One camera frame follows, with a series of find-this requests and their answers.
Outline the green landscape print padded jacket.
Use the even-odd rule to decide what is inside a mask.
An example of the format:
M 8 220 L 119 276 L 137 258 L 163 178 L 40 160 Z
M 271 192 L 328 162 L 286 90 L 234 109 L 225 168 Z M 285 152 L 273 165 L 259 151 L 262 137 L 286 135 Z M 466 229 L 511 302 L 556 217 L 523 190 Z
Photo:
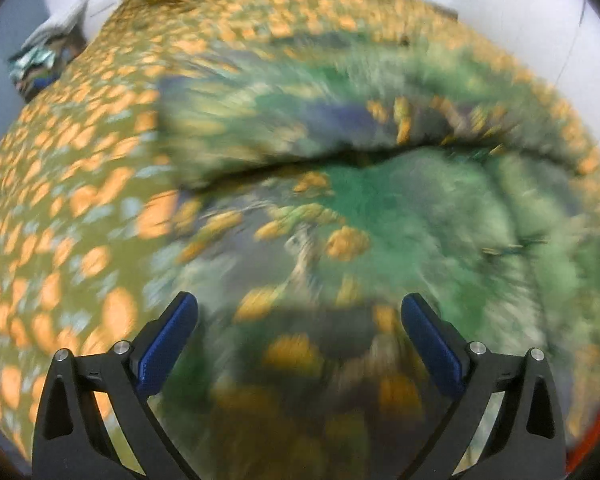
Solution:
M 157 91 L 199 321 L 156 411 L 196 474 L 402 478 L 452 404 L 401 323 L 416 292 L 544 352 L 568 477 L 600 409 L 600 154 L 567 102 L 353 32 L 172 54 Z

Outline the pile of clothes on nightstand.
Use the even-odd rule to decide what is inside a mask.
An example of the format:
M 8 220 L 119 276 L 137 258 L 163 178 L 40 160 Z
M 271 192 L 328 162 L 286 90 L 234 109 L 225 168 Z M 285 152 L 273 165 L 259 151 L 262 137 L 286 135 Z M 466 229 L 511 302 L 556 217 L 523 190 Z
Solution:
M 58 81 L 85 47 L 86 40 L 79 32 L 76 36 L 56 36 L 44 44 L 24 48 L 8 59 L 9 79 L 23 101 L 30 103 L 41 91 Z

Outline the olive quilt with orange print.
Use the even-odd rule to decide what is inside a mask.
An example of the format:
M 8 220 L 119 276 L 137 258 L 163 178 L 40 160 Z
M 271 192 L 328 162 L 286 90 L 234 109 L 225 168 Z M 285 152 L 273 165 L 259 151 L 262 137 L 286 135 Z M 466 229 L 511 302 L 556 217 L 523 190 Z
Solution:
M 31 451 L 54 352 L 106 350 L 180 292 L 169 223 L 178 192 L 157 139 L 170 56 L 324 32 L 467 49 L 569 104 L 422 0 L 124 0 L 0 142 L 0 428 L 20 453 Z

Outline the striped pillow on pile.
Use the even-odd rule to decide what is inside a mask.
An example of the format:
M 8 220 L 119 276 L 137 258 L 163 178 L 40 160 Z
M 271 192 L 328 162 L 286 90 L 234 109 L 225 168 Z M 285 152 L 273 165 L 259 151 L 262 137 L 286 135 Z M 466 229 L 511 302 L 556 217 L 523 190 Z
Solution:
M 87 6 L 88 0 L 76 0 L 72 6 L 55 12 L 31 32 L 31 35 L 23 41 L 21 49 L 44 44 L 53 37 L 68 35 L 76 26 L 82 25 Z

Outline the white wardrobe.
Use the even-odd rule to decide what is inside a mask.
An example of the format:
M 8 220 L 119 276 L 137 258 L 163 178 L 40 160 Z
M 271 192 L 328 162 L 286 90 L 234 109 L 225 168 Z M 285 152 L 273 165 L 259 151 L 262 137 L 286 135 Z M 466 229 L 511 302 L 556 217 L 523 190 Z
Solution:
M 453 0 L 461 21 L 573 104 L 600 146 L 600 16 L 588 0 Z

